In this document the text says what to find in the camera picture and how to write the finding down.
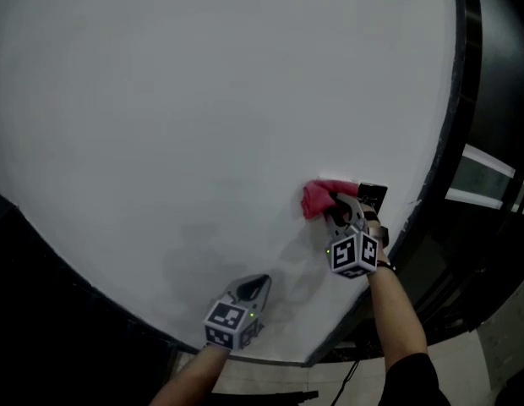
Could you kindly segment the black wall access panel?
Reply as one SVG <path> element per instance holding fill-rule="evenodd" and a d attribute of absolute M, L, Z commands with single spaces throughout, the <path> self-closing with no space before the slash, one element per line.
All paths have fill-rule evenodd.
<path fill-rule="evenodd" d="M 376 213 L 384 202 L 388 188 L 384 185 L 360 183 L 358 185 L 358 201 L 366 206 L 371 206 Z"/>

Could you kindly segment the person's right forearm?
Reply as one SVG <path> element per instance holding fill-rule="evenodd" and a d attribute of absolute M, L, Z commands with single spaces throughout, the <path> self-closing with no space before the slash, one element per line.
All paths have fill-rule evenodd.
<path fill-rule="evenodd" d="M 427 354 L 422 324 L 396 274 L 387 267 L 378 267 L 368 275 L 368 283 L 385 369 L 410 355 Z"/>

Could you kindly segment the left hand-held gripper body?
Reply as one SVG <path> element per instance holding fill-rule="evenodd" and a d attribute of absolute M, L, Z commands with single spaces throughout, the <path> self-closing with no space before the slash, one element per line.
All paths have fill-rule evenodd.
<path fill-rule="evenodd" d="M 244 349 L 264 328 L 252 310 L 217 300 L 204 319 L 206 342 L 224 349 Z"/>

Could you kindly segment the person's black top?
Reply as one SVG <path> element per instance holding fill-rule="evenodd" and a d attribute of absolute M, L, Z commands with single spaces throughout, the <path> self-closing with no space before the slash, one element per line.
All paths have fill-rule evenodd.
<path fill-rule="evenodd" d="M 394 363 L 385 375 L 378 406 L 450 406 L 427 354 L 412 354 Z"/>

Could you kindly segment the person's left forearm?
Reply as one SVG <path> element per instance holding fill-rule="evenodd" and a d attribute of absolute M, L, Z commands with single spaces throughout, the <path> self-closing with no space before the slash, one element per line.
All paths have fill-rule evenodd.
<path fill-rule="evenodd" d="M 215 387 L 229 354 L 227 349 L 207 345 L 156 394 L 149 406 L 201 406 Z"/>

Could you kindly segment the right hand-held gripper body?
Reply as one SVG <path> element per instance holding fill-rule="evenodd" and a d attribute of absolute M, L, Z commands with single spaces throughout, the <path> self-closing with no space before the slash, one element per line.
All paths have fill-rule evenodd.
<path fill-rule="evenodd" d="M 377 270 L 378 242 L 367 231 L 365 221 L 329 227 L 327 260 L 334 274 L 356 278 Z"/>

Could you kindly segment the glass door with frosted band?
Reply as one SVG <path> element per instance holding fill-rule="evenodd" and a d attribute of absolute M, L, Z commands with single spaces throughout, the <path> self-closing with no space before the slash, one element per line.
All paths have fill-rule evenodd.
<path fill-rule="evenodd" d="M 466 145 L 411 267 L 427 331 L 486 321 L 524 279 L 524 174 Z"/>

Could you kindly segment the person's right hand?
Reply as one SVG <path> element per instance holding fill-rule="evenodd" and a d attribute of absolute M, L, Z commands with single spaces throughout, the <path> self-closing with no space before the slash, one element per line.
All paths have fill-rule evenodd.
<path fill-rule="evenodd" d="M 382 249 L 385 249 L 389 242 L 389 232 L 387 227 L 381 224 L 379 217 L 372 206 L 361 205 L 363 211 L 363 217 L 367 221 L 368 234 L 375 238 Z"/>

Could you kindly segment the red cleaning cloth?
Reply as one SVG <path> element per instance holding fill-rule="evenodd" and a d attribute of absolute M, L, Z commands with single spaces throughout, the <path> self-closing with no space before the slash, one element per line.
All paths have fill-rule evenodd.
<path fill-rule="evenodd" d="M 344 194 L 357 197 L 359 184 L 349 181 L 334 179 L 314 179 L 303 186 L 301 207 L 303 217 L 312 220 L 325 210 L 336 207 L 337 204 L 331 197 L 332 194 Z"/>

